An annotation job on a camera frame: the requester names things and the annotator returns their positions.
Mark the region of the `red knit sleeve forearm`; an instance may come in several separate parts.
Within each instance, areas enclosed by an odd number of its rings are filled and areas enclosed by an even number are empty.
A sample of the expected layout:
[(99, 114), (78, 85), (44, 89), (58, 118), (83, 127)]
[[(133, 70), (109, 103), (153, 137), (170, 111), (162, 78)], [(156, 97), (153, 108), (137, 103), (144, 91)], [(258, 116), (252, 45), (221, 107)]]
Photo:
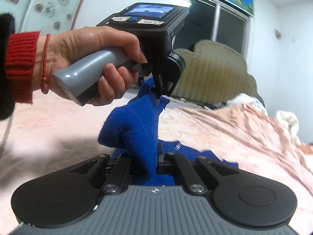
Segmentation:
[(1, 120), (16, 103), (32, 103), (32, 77), (39, 31), (15, 32), (12, 14), (1, 14)]

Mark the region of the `person's left hand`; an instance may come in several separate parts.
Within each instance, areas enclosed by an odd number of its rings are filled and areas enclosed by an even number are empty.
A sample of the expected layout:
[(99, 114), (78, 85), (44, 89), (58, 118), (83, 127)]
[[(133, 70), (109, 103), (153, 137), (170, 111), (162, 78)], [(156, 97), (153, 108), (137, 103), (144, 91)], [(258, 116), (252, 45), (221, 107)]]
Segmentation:
[[(52, 75), (88, 54), (111, 46), (122, 47), (137, 63), (147, 62), (135, 35), (111, 27), (85, 27), (50, 37), (40, 36), (37, 42), (32, 90), (40, 90), (42, 79), (47, 78), (49, 90), (66, 98), (66, 94), (56, 85)], [(139, 79), (138, 72), (130, 72), (124, 67), (117, 69), (113, 63), (105, 65), (102, 74), (98, 80), (99, 93), (89, 102), (94, 106), (108, 105), (115, 99), (120, 99)]]

